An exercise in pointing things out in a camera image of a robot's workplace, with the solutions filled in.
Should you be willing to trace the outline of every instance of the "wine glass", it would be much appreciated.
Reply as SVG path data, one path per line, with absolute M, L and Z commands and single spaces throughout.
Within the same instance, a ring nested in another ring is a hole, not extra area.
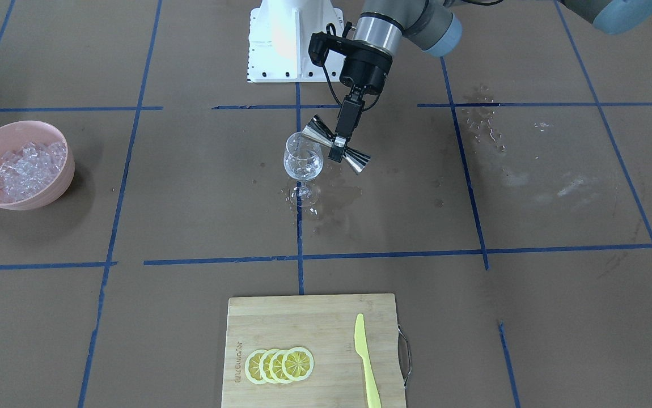
M 310 181 L 324 167 L 321 145 L 306 139 L 300 132 L 290 135 L 285 142 L 283 167 L 291 178 L 298 181 L 290 193 L 291 202 L 301 207 L 313 206 L 318 201 L 318 186 Z

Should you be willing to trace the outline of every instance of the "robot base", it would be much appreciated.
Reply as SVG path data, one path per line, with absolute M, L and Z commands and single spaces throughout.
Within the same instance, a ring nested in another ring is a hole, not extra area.
M 325 82 L 323 68 L 308 57 L 308 42 L 329 23 L 339 35 L 344 31 L 344 13 L 330 0 L 263 0 L 251 11 L 248 82 Z M 329 56 L 326 70 L 338 81 L 344 56 Z

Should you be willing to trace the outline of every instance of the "black cable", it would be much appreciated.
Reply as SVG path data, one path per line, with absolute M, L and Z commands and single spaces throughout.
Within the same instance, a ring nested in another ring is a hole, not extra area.
M 374 105 L 379 101 L 379 96 L 381 96 L 381 94 L 377 95 L 376 98 L 374 98 L 374 101 L 372 102 L 372 104 L 369 105 L 369 108 L 364 109 L 364 112 L 369 111 L 369 109 L 374 107 Z
M 471 5 L 476 5 L 476 6 L 494 6 L 502 3 L 503 0 L 495 0 L 494 2 L 489 2 L 489 3 L 476 2 L 475 0 L 463 0 L 463 2 L 470 3 Z
M 336 92 L 333 91 L 333 86 L 331 86 L 331 78 L 328 77 L 328 72 L 326 71 L 326 64 L 324 64 L 322 68 L 324 69 L 324 77 L 326 77 L 326 83 L 328 83 L 328 90 L 331 91 L 331 96 L 333 96 L 333 100 L 336 101 L 336 104 L 338 104 L 339 108 L 341 108 L 341 102 L 336 97 Z
M 333 100 L 336 101 L 336 104 L 339 106 L 339 108 L 341 108 L 341 102 L 338 100 L 336 92 L 333 90 L 333 85 L 331 85 L 331 78 L 329 78 L 328 71 L 326 71 L 326 65 L 324 65 L 322 68 L 324 69 L 324 77 L 326 77 L 326 83 L 328 83 L 328 90 L 331 91 Z M 374 101 L 369 105 L 368 108 L 364 109 L 364 112 L 369 111 L 369 109 L 375 106 L 375 104 L 379 101 L 379 96 L 381 96 L 381 94 L 377 95 L 376 98 L 374 98 Z

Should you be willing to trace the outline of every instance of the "glass base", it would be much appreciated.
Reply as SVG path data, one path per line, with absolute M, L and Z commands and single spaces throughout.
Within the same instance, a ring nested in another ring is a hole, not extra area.
M 290 189 L 288 199 L 294 206 L 313 207 L 319 200 L 321 189 L 311 181 L 301 181 Z

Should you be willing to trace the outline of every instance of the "bowl of ice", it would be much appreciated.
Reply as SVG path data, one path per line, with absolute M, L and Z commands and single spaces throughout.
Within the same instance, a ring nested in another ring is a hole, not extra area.
M 46 206 L 73 177 L 74 156 L 59 129 L 39 121 L 0 127 L 0 209 Z

